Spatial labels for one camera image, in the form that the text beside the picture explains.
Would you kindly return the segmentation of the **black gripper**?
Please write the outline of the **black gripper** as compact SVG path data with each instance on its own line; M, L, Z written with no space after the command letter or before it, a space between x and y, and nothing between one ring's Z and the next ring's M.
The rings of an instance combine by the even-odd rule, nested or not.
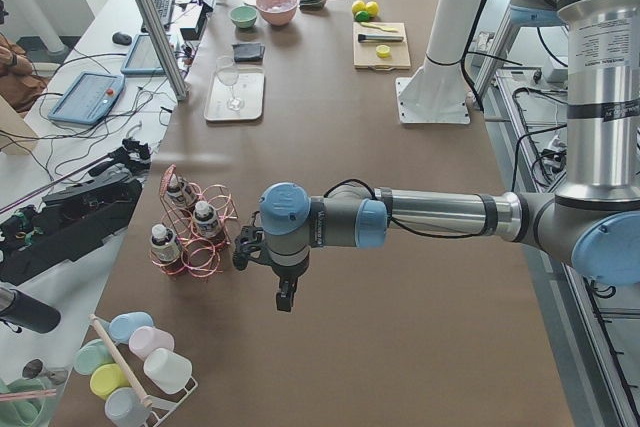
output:
M232 263L238 271L245 270L250 262L259 265L267 264L264 229L256 224L258 215L258 212L252 214L250 223L241 227L240 234L234 240ZM278 311L292 310L298 281L298 276L279 278L278 290L275 296Z

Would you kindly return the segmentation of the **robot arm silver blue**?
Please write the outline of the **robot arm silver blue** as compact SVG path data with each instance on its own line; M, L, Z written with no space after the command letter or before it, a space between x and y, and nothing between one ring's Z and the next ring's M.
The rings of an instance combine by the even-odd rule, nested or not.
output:
M372 189L356 179L311 196L270 186L236 237L233 264L278 276L292 308L313 248L381 246L391 227L432 238L496 235L608 286L639 280L639 0L511 0L522 25L568 28L566 178L553 193L500 196Z

